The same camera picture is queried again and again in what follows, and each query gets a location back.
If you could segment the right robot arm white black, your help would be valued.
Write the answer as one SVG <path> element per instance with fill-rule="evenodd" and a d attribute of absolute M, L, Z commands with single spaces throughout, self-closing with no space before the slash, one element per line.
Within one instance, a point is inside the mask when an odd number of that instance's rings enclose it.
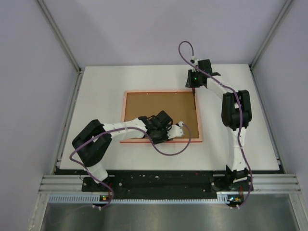
<path fill-rule="evenodd" d="M 229 190 L 238 191 L 247 184 L 251 171 L 244 156 L 245 134 L 252 120 L 249 91 L 231 87 L 222 79 L 220 73 L 212 71 L 209 59 L 192 58 L 188 63 L 192 69 L 188 71 L 185 87 L 191 88 L 193 92 L 196 88 L 205 87 L 222 100 L 221 119 L 228 132 L 229 156 L 224 182 L 213 182 L 213 189 L 218 191 L 227 187 Z"/>

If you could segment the red picture frame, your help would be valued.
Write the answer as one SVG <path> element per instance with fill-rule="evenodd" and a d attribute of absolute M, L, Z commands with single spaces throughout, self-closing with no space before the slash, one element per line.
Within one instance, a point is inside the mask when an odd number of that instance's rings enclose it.
<path fill-rule="evenodd" d="M 176 124 L 184 122 L 192 133 L 191 142 L 203 142 L 202 121 L 196 96 L 194 109 L 191 90 L 135 90 L 126 91 L 122 106 L 122 122 L 139 116 L 155 116 L 165 111 Z"/>

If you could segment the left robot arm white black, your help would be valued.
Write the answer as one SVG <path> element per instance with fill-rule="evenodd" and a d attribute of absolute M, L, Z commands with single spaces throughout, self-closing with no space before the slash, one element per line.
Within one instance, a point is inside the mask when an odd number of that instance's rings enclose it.
<path fill-rule="evenodd" d="M 161 111 L 150 117 L 140 116 L 131 121 L 114 124 L 102 124 L 98 119 L 90 121 L 73 139 L 72 146 L 77 151 L 81 163 L 94 177 L 92 185 L 99 191 L 109 186 L 108 173 L 103 167 L 103 156 L 111 142 L 149 137 L 154 144 L 170 141 L 178 133 L 172 118 Z"/>

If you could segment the red handled screwdriver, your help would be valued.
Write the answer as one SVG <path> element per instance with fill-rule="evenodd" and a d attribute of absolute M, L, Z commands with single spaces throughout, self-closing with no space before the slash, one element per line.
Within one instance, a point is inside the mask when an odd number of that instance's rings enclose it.
<path fill-rule="evenodd" d="M 192 95 L 193 95 L 193 105 L 194 109 L 196 110 L 196 96 L 195 96 L 195 88 L 192 88 Z"/>

